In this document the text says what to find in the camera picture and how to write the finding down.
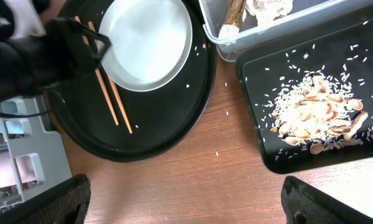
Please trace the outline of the pink plastic cup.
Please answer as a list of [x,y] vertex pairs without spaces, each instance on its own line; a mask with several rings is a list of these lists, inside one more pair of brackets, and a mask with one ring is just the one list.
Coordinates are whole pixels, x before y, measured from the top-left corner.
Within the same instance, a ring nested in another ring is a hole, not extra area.
[[[36,180],[34,168],[29,156],[18,157],[17,167],[23,183]],[[0,188],[16,185],[15,174],[12,170],[11,157],[8,152],[0,154]]]

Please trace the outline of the brown coffee stick wrapper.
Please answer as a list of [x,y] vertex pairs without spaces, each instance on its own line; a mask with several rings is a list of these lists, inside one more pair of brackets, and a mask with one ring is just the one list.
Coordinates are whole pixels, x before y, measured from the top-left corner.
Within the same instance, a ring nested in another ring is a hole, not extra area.
[[237,35],[241,28],[246,0],[229,0],[226,17],[219,31],[219,39],[227,39]]

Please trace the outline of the white tissue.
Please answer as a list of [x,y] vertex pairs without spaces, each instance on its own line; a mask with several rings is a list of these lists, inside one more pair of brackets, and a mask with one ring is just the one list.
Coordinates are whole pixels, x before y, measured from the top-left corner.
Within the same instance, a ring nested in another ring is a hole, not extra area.
[[247,0],[246,10],[258,26],[269,25],[276,17],[285,17],[293,9],[293,0]]

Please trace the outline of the food leftovers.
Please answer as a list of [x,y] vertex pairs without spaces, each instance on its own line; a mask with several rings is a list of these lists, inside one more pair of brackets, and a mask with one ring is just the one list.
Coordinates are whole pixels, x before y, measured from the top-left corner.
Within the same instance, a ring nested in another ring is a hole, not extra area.
[[301,81],[281,83],[275,98],[265,104],[272,111],[259,128],[311,154],[373,141],[373,126],[362,130],[370,114],[348,79],[345,72],[336,78],[317,71],[306,72]]

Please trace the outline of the wooden chopstick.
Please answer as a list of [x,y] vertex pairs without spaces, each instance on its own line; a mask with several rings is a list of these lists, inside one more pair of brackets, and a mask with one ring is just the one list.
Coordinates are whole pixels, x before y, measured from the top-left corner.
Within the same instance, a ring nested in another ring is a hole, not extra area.
[[[80,18],[78,16],[75,16],[75,20],[78,21],[81,24]],[[88,41],[87,37],[83,36],[83,40],[84,40],[84,42],[85,42],[86,45],[90,45],[90,42]],[[95,43],[95,46],[97,46],[98,41],[94,40],[94,43]],[[112,114],[113,120],[114,120],[116,126],[118,126],[119,122],[117,120],[117,116],[116,116],[115,110],[113,108],[113,104],[111,103],[111,99],[109,97],[109,93],[108,93],[108,90],[107,90],[106,85],[104,83],[102,74],[101,74],[101,72],[100,72],[100,70],[98,68],[96,68],[94,72],[95,72],[96,77],[97,77],[97,79],[99,81],[101,90],[102,90],[102,92],[104,94],[106,103],[107,103],[107,105],[109,107],[109,110],[110,110],[110,112]]]
[[111,78],[109,78],[109,84],[111,85],[112,92],[114,93],[117,105],[118,105],[119,109],[121,110],[121,114],[122,114],[123,120],[124,120],[124,122],[125,122],[125,124],[127,126],[127,129],[129,131],[129,133],[132,134],[132,128],[131,128],[129,119],[127,117],[124,105],[123,105],[123,103],[121,101],[120,94],[119,94],[119,92],[117,90],[116,84],[115,84],[115,82]]

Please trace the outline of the grey round plate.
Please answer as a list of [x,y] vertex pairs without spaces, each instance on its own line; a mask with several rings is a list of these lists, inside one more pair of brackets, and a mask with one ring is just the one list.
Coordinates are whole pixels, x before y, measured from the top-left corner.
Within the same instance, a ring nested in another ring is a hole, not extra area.
[[115,0],[99,33],[111,41],[101,66],[115,84],[152,91],[174,79],[190,53],[191,17],[181,0]]

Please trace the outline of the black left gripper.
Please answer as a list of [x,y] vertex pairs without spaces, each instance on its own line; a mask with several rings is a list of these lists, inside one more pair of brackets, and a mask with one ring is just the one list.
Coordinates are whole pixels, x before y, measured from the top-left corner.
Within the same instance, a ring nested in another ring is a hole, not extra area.
[[[84,37],[102,42],[102,48],[93,50]],[[64,17],[52,20],[45,36],[5,39],[0,35],[0,102],[34,96],[44,87],[74,78],[75,73],[93,72],[110,47],[109,37]]]

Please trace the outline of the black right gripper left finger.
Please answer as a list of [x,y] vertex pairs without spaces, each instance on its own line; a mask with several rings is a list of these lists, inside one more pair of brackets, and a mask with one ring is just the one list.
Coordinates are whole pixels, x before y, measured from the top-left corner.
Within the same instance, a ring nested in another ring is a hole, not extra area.
[[91,199],[91,184],[78,174],[0,215],[0,224],[84,223]]

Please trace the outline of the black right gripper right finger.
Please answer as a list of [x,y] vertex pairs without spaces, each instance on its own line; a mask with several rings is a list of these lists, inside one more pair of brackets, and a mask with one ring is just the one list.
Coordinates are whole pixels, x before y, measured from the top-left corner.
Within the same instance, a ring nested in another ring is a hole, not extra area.
[[292,175],[284,180],[281,203],[288,224],[373,223],[373,218]]

